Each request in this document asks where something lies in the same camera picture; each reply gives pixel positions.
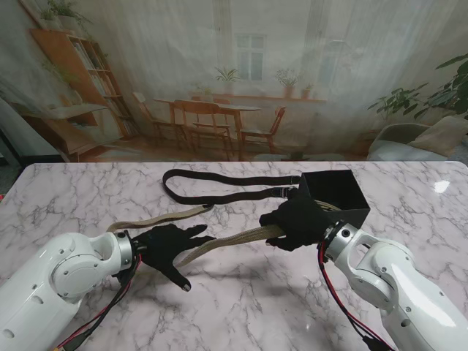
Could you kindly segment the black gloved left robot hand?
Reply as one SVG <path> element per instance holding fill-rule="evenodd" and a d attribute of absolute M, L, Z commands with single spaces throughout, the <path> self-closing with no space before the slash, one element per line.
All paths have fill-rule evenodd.
<path fill-rule="evenodd" d="M 192 288 L 189 280 L 180 274 L 173 261 L 180 253 L 214 240 L 215 237 L 212 236 L 199 236 L 206 229 L 206 224 L 185 230 L 174 224 L 167 224 L 139 234 L 132 242 L 143 263 L 156 269 L 183 291 L 189 292 Z"/>

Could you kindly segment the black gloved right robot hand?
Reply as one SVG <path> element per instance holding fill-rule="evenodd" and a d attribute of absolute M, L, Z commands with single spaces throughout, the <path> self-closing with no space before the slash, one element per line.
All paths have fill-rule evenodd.
<path fill-rule="evenodd" d="M 268 245 L 292 252 L 302 247 L 318 244 L 326 230 L 334 224 L 327 213 L 310 197 L 297 195 L 283 202 L 276 210 L 263 214 L 259 223 L 262 227 L 276 225 L 284 235 L 269 238 Z"/>

